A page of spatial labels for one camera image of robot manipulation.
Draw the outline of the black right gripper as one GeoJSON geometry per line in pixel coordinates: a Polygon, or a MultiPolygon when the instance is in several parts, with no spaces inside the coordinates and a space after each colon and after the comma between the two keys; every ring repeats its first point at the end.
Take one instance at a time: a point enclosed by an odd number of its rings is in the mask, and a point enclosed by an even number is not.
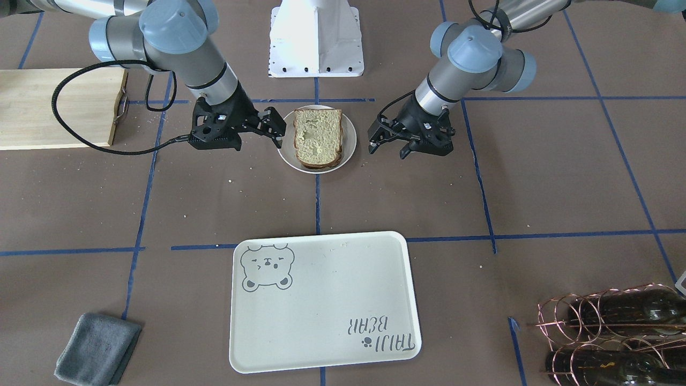
{"type": "Polygon", "coordinates": [[[287,124],[274,107],[258,113],[243,89],[238,86],[233,95],[218,105],[199,97],[193,108],[189,144],[197,150],[236,149],[242,147],[241,133],[256,133],[282,148],[287,124]]]}

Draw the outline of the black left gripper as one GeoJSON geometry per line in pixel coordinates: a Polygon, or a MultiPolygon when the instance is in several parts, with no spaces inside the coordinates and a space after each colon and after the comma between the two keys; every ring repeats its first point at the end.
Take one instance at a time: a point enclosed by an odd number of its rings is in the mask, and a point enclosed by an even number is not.
{"type": "Polygon", "coordinates": [[[432,115],[419,105],[414,94],[405,94],[377,113],[370,126],[368,153],[374,154],[385,143],[405,141],[405,146],[399,152],[401,160],[405,160],[412,152],[443,157],[453,151],[452,137],[455,134],[448,108],[441,108],[438,115],[432,115]],[[384,115],[388,108],[407,97],[409,100],[404,103],[397,117],[389,119],[384,115]]]}

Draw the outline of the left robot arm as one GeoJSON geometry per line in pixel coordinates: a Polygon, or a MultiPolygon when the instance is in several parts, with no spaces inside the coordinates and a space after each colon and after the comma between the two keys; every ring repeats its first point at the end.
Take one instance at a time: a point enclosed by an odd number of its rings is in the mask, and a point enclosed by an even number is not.
{"type": "Polygon", "coordinates": [[[430,39],[437,63],[421,83],[401,96],[397,117],[379,112],[368,130],[368,152],[402,141],[401,159],[413,152],[446,156],[453,151],[455,129],[449,113],[472,90],[517,93],[536,76],[535,58],[506,47],[512,36],[543,27],[571,1],[496,1],[482,11],[471,6],[463,24],[439,24],[430,39]]]}

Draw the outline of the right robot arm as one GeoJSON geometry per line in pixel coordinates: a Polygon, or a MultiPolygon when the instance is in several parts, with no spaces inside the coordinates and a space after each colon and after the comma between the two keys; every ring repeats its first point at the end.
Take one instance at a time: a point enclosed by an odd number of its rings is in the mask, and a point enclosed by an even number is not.
{"type": "Polygon", "coordinates": [[[93,19],[88,33],[99,64],[67,76],[51,96],[58,123],[79,142],[88,141],[71,129],[58,112],[58,97],[72,80],[106,66],[142,68],[154,76],[169,72],[196,97],[187,135],[173,143],[187,142],[201,151],[242,147],[242,133],[252,132],[272,140],[278,149],[287,127],[272,107],[258,112],[238,76],[212,41],[220,17],[211,1],[2,1],[2,17],[41,12],[65,12],[93,19]]]}

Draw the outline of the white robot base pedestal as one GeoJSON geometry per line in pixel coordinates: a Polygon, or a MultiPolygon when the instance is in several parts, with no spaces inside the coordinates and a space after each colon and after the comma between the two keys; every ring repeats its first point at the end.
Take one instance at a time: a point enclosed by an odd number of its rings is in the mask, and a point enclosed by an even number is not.
{"type": "Polygon", "coordinates": [[[282,1],[272,8],[270,77],[359,77],[364,71],[360,13],[348,1],[282,1]]]}

